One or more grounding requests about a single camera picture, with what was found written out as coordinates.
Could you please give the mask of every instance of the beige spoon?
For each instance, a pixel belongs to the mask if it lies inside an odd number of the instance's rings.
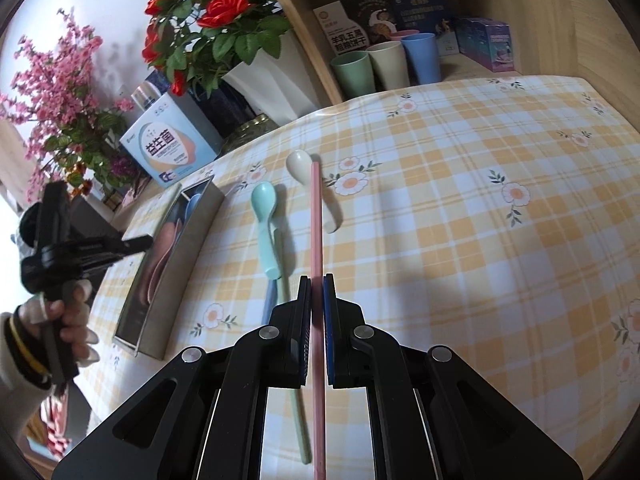
[[[311,185],[312,162],[311,156],[304,150],[289,153],[286,161],[287,171],[297,183],[305,188],[307,194]],[[322,199],[322,227],[327,233],[333,233],[338,228],[334,215],[327,207],[324,198]]]

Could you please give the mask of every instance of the mint green spoon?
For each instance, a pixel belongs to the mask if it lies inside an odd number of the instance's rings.
[[[276,200],[276,190],[271,182],[261,182],[251,193],[251,207],[258,220],[258,257],[270,280],[277,280],[282,275],[269,228]]]

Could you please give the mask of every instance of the blue cup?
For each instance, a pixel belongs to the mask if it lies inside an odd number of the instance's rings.
[[[430,32],[413,34],[400,38],[402,46],[406,50],[407,57],[414,67],[418,84],[439,83],[440,58],[438,57],[438,45],[436,35]]]

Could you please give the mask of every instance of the hand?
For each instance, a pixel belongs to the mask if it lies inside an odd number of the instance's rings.
[[[73,355],[80,366],[88,366],[98,362],[100,356],[89,345],[98,342],[98,335],[87,327],[89,322],[89,306],[85,303],[91,295],[92,286],[89,280],[76,282],[72,300],[65,305],[62,300],[45,301],[44,312],[38,296],[34,296],[20,306],[18,316],[25,330],[40,339],[40,323],[62,317],[65,327],[60,330],[60,339],[71,343]]]

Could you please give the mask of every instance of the silver rivet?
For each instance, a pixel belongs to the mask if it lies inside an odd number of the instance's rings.
[[[360,325],[353,329],[353,335],[358,339],[369,339],[373,337],[373,329],[368,325]]]
[[[446,363],[451,360],[452,354],[451,350],[449,350],[446,346],[436,346],[431,351],[431,356],[436,359],[436,361],[440,361],[441,363]]]
[[[202,357],[202,350],[199,348],[187,348],[182,352],[182,360],[185,363],[194,363]]]
[[[274,326],[267,325],[267,326],[263,326],[260,329],[260,332],[258,332],[258,335],[262,339],[274,339],[280,335],[280,330],[278,330]]]

